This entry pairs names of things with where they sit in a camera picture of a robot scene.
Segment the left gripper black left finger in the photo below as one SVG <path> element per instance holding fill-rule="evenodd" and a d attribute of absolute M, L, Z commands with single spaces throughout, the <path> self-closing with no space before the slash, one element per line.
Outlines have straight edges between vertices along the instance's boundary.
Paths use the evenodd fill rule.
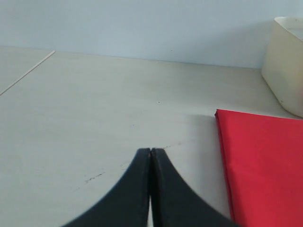
<path fill-rule="evenodd" d="M 149 214 L 150 149 L 137 150 L 114 187 L 66 227 L 146 227 Z"/>

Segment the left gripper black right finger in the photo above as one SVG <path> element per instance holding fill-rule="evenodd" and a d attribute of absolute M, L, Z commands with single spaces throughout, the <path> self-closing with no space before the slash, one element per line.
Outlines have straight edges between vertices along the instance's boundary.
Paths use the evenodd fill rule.
<path fill-rule="evenodd" d="M 183 180 L 165 150 L 151 150 L 151 207 L 155 227 L 237 227 Z"/>

